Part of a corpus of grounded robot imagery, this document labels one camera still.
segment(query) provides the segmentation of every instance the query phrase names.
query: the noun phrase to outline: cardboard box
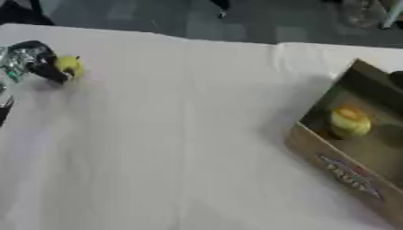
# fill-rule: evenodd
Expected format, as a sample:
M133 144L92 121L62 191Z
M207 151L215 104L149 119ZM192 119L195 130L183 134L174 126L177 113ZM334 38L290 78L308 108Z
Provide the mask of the cardboard box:
M341 105L364 111L370 132L333 136L330 113ZM296 123L286 144L403 229L403 90L387 73L356 60Z

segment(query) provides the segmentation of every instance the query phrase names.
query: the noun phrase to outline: robotic arm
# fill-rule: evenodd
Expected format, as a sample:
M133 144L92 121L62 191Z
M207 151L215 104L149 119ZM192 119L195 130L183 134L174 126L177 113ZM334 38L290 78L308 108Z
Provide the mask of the robotic arm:
M78 57L58 57L50 47L37 40L0 48L0 75L3 74L0 78L0 126L13 106L10 82L18 84L29 73L64 84L81 76L83 68Z

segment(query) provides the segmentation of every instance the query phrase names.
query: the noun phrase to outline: box label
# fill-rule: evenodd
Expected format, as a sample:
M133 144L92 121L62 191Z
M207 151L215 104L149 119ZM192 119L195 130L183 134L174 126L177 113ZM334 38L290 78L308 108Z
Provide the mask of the box label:
M329 159L321 154L318 155L321 163L326 166L326 168L335 175L335 177L343 184L349 186L350 188L365 192L366 194L372 195L377 199L382 199L381 194L376 190L370 180L366 175L364 169L361 167L348 167L341 161Z

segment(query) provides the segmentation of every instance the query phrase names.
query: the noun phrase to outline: table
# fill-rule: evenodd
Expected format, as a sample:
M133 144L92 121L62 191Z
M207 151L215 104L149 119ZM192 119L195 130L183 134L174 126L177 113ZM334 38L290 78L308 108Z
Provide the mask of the table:
M79 55L81 81L27 79L0 129L0 228L391 229L282 143L347 63L398 49L259 45L0 27Z

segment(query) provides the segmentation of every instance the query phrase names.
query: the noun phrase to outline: floor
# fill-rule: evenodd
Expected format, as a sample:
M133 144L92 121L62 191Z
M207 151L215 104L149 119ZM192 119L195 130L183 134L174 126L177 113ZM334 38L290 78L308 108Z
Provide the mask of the floor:
M41 0L62 26L148 31L199 40L316 42L403 48L403 30L359 29L343 7L320 0L232 0L219 20L209 0Z

